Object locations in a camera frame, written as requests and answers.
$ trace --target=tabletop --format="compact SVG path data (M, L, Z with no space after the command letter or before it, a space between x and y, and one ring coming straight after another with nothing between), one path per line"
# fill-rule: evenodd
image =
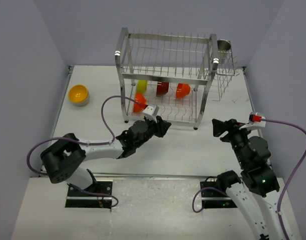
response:
M172 125L164 138L151 138L128 158L91 160L82 163L81 167L89 168L94 173L216 176L234 170L239 174L240 167L230 144L213 137L211 124L213 118L248 122L252 106L242 70L238 72L240 74L232 78L220 102L212 100L209 95L198 130ZM126 92L130 91L130 81L126 79L125 83ZM85 85L89 91L90 101L86 106L74 106L68 100L69 89L77 84ZM198 91L201 98L202 86ZM74 133L82 139L110 140L111 136L101 120L100 108L103 101L112 95L120 95L114 66L75 66L54 136ZM107 102L104 116L116 135L133 123L124 123L120 100L116 98Z
M12 240L255 240L237 208L194 213L192 199L199 188L198 179L115 179L112 194L119 204L110 212L65 208L64 182L31 178ZM282 207L300 240L287 194ZM201 208L200 196L195 208Z

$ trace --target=gray wall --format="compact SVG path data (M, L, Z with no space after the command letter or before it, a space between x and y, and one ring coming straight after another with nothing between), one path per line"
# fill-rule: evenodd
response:
M283 0L35 0L65 61L113 65L121 27L173 34L216 33L245 66Z
M0 0L0 240L11 238L31 175L26 154L51 134L66 68L35 3Z
M246 69L257 111L267 118L306 129L306 0L285 0ZM286 179L306 147L306 137L290 127L267 124L263 131L278 176ZM306 160L288 193L306 240Z

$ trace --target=dish rack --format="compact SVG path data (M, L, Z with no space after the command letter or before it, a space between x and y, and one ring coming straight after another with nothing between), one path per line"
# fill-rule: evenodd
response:
M205 112L206 100L213 93L219 101L235 75L231 43L217 40L216 34L209 38L129 32L121 29L115 51L115 63L120 82L121 95L125 96L125 81L130 79L130 98L135 99L136 82L148 81L143 94L147 104L160 107L158 115L173 124L193 126L198 129ZM168 82L169 91L156 96L158 82ZM177 84L189 84L190 93L176 98ZM203 86L200 104L198 87ZM133 112L133 102L121 98L124 121L140 120L141 113Z

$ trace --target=rack leg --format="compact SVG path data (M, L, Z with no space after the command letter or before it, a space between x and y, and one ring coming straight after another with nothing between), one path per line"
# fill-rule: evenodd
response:
M121 68L119 66L116 66L117 68L117 74L118 74L118 79L120 83L120 88L121 88L121 96L125 96L125 82L124 78L121 74ZM126 101L124 98L121 97L121 107L122 107L122 114L123 114L123 119L125 123L128 123L128 116L126 112Z
M198 114L198 117L197 117L197 120L196 120L196 124L194 126L194 130L198 129L198 127L199 127L199 125L202 121L204 111L205 111L205 107L206 107L206 100L207 100L208 92L209 92L209 89L211 88L212 82L213 82L213 80L207 81L207 84L204 87L201 108L200 108L200 111L199 111L199 114Z
M129 41L128 36L126 36L126 49L127 49L127 56L128 56L128 67L131 74L134 74L134 66L133 66L133 59L132 59L132 49L131 44ZM132 86L135 86L135 80L131 79Z

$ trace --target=orange bowl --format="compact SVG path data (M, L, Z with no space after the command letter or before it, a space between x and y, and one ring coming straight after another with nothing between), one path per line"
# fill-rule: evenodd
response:
M191 91L191 87L186 83L179 83L177 85L176 89L176 98L182 99L183 97L189 95L189 92Z
M139 102L141 105L134 103L133 112L140 113L146 106L146 99L140 93L136 93L135 101Z

